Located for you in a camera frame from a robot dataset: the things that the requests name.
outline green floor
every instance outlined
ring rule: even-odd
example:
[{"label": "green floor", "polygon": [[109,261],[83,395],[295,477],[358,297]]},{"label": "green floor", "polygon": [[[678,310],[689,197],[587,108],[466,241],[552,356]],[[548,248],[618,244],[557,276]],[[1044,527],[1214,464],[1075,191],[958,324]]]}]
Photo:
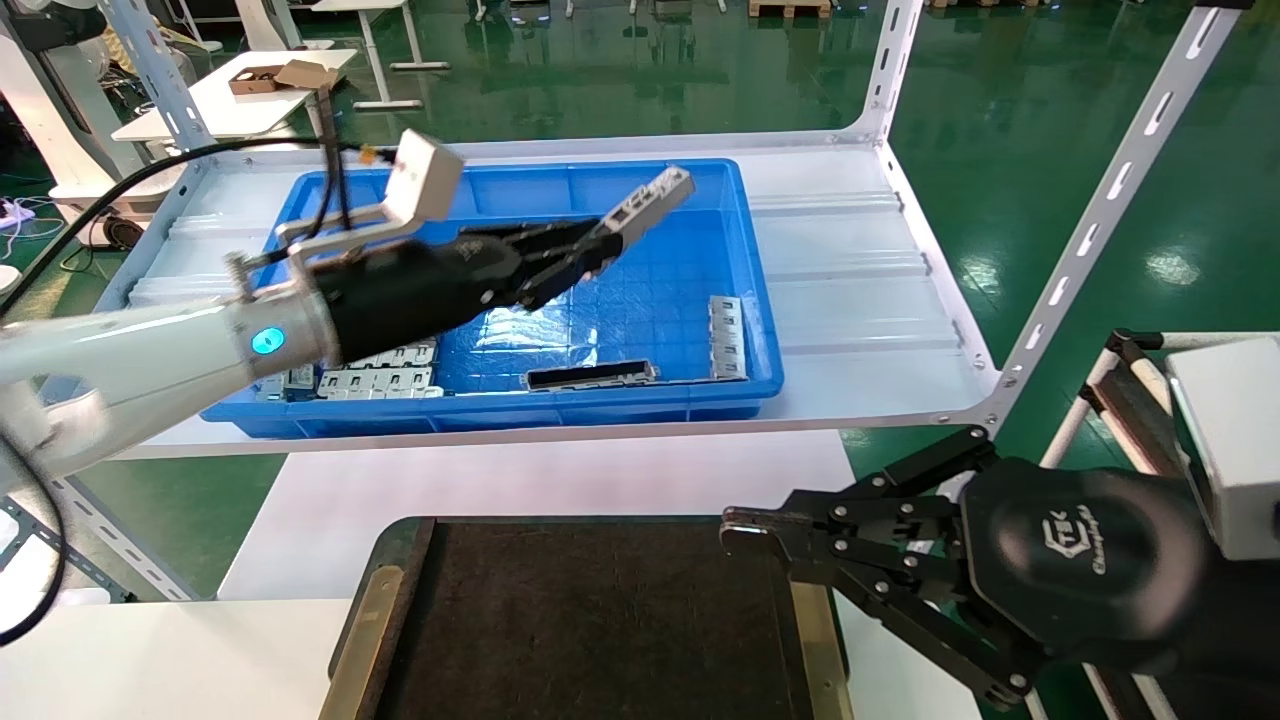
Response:
[{"label": "green floor", "polygon": [[[698,0],[684,19],[659,18],[645,3],[632,18],[625,0],[582,0],[566,20],[557,0],[553,10],[522,10],[530,22],[517,27],[502,6],[480,24],[462,3],[415,0],[428,59],[453,69],[392,76],[392,95],[422,99],[422,111],[357,115],[352,99],[375,95],[361,55],[340,99],[343,135],[390,142],[412,127],[484,141],[842,127],[861,109],[882,5],[852,0],[829,22],[783,22],[748,19],[744,0],[730,0],[724,15]],[[891,142],[997,357],[1190,5],[1061,0],[922,18]],[[1280,320],[1280,17],[1261,5],[1233,32],[1117,228],[1005,425],[1002,451],[1038,457],[1110,328],[1274,329]],[[534,27],[539,15],[552,18],[549,27]],[[379,19],[375,31],[385,63],[408,58],[398,18]],[[303,35],[355,44],[358,31],[339,19],[305,26]],[[113,266],[47,273],[22,315],[87,310]],[[937,434],[846,430],[845,439],[855,470],[867,471]],[[1120,462],[1103,436],[1091,427],[1068,465]],[[282,461],[111,462],[83,477],[198,591],[212,593]],[[131,579],[119,564],[106,565]],[[1046,700],[1079,684],[1066,674],[1046,687]]]}]

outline blue plastic bin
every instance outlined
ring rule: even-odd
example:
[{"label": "blue plastic bin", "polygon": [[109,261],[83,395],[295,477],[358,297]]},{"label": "blue plastic bin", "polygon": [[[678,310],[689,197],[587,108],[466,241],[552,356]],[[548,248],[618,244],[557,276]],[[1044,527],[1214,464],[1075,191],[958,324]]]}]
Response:
[{"label": "blue plastic bin", "polygon": [[[306,438],[544,425],[748,419],[782,389],[746,193],[731,160],[681,160],[696,186],[685,204],[599,278],[538,313],[499,309],[440,338],[435,384],[445,397],[259,402],[248,388],[201,413],[251,437]],[[666,163],[468,167],[449,219],[419,233],[438,243],[466,225],[602,215]],[[388,170],[349,173],[352,206],[383,197]],[[324,173],[298,179],[279,222],[314,217]],[[275,247],[273,236],[268,250]],[[259,278],[287,278],[278,264]],[[527,370],[650,360],[659,380],[710,377],[708,301],[742,299],[748,379],[525,392]],[[411,307],[404,309],[411,313]]]}]

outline black mat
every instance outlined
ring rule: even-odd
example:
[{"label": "black mat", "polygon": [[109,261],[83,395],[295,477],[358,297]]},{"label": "black mat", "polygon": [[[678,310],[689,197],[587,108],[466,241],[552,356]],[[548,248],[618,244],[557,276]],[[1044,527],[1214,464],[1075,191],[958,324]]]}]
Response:
[{"label": "black mat", "polygon": [[717,529],[442,521],[376,717],[812,717],[780,564]]}]

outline cardboard box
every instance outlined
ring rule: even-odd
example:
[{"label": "cardboard box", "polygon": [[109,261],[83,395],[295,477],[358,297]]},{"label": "cardboard box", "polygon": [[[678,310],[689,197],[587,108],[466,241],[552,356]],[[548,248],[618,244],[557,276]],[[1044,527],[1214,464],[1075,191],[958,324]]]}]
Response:
[{"label": "cardboard box", "polygon": [[275,82],[306,90],[320,90],[324,86],[338,85],[338,70],[325,68],[320,63],[289,60],[275,74]]},{"label": "cardboard box", "polygon": [[276,76],[284,69],[283,65],[260,65],[244,68],[230,79],[232,95],[257,95],[260,92],[275,92],[280,88]]},{"label": "cardboard box", "polygon": [[320,63],[289,60],[284,65],[244,68],[229,82],[233,95],[259,95],[292,87],[319,90],[338,83],[338,70]]}]

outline shelf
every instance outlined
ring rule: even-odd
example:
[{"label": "shelf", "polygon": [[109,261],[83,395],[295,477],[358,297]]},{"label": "shelf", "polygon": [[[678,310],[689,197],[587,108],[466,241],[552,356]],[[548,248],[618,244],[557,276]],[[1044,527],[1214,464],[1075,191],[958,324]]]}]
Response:
[{"label": "shelf", "polygon": [[[972,407],[989,393],[973,316],[906,178],[887,147],[844,133],[671,136],[460,145],[472,164],[728,158],[742,172],[786,384],[748,421],[557,427],[403,437],[252,439],[189,419],[123,457],[174,457],[392,446],[655,437],[906,425]],[[320,167],[310,150],[230,155],[161,210],[99,310],[124,306],[140,277],[223,273],[228,252],[262,249],[294,181]]]}]

